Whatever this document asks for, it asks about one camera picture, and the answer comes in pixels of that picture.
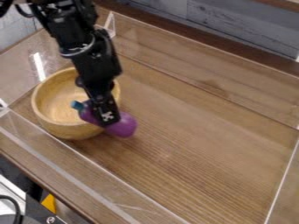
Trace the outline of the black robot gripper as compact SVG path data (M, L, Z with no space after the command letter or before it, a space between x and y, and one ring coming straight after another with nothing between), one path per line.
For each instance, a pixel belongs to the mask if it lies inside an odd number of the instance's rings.
M95 44L71 60L79 73L79 86L84 88L89 100L91 113L100 127L120 121L120 112L111 94L113 79L121 74L116 49L108 31L93 32Z

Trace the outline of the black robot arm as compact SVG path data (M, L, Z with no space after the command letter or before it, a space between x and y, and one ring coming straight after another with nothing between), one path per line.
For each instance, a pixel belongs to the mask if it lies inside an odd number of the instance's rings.
M99 126L117 123L120 111L112 87L121 66L108 31L96 27L99 14L92 0L0 0L0 17L10 9L25 18L36 18L56 40L60 56L76 68L76 85L88 95Z

